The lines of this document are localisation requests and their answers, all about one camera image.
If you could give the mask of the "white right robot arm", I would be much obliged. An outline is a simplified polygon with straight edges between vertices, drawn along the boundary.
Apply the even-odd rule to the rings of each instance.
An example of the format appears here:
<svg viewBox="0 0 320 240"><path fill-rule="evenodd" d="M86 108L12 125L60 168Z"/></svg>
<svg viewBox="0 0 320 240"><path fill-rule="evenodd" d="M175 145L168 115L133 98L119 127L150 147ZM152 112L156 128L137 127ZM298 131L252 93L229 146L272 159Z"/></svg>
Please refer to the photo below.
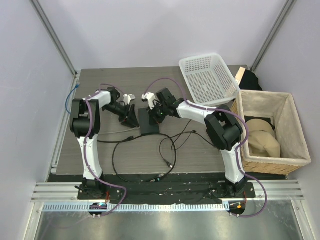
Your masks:
<svg viewBox="0 0 320 240"><path fill-rule="evenodd" d="M148 103L148 114L152 123L160 124L170 116L205 125L213 146L222 154L226 193L233 198L243 193L247 182L240 156L243 128L228 106L209 108L184 98L176 99L167 88L156 94L147 92L141 98Z"/></svg>

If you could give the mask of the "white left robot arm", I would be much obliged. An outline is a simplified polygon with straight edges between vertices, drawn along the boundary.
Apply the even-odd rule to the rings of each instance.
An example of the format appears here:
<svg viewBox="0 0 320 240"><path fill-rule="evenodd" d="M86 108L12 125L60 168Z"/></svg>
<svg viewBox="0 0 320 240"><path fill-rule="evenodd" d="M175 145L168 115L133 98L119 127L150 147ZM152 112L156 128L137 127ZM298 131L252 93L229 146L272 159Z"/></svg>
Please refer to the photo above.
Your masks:
<svg viewBox="0 0 320 240"><path fill-rule="evenodd" d="M133 94L124 94L119 101L121 92L115 87L99 89L86 98L77 98L72 101L69 127L76 137L83 161L82 185L89 189L93 198L100 200L107 192L103 184L103 170L98 154L98 134L101 130L100 111L108 111L118 116L121 125L130 129L140 125L135 113L135 105L131 101L136 97Z"/></svg>

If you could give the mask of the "black network switch box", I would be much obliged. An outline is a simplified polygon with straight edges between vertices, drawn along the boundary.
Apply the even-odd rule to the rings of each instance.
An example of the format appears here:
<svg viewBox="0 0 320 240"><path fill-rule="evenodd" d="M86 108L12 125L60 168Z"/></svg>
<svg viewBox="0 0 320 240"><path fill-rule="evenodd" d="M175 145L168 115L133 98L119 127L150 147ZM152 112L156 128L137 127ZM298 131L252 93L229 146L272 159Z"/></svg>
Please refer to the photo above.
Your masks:
<svg viewBox="0 0 320 240"><path fill-rule="evenodd" d="M140 126L140 134L142 136L155 135L160 133L159 125L151 124L147 108L138 109L138 122Z"/></svg>

